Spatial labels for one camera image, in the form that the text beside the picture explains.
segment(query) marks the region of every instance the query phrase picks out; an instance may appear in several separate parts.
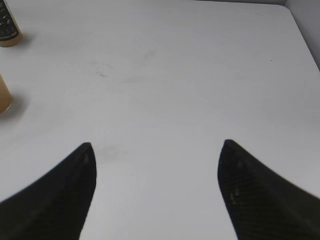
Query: black label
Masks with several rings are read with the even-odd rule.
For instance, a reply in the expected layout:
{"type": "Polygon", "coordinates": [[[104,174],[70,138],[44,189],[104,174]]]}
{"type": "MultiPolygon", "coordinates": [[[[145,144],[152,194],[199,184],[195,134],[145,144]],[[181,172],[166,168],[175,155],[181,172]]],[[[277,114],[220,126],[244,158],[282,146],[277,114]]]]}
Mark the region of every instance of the black label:
{"type": "Polygon", "coordinates": [[[4,0],[0,0],[0,41],[14,39],[19,35],[18,29],[7,9],[4,0]]]}

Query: table surface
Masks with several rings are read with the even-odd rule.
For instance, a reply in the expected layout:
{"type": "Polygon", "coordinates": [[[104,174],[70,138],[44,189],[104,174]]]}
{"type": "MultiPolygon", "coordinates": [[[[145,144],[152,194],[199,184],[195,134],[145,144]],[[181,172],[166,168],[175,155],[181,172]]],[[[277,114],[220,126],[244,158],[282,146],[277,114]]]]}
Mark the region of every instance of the table surface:
{"type": "Polygon", "coordinates": [[[234,139],[320,196],[320,73],[286,8],[191,0],[11,0],[0,49],[0,200],[91,142],[81,239],[235,240],[217,181],[234,139]]]}

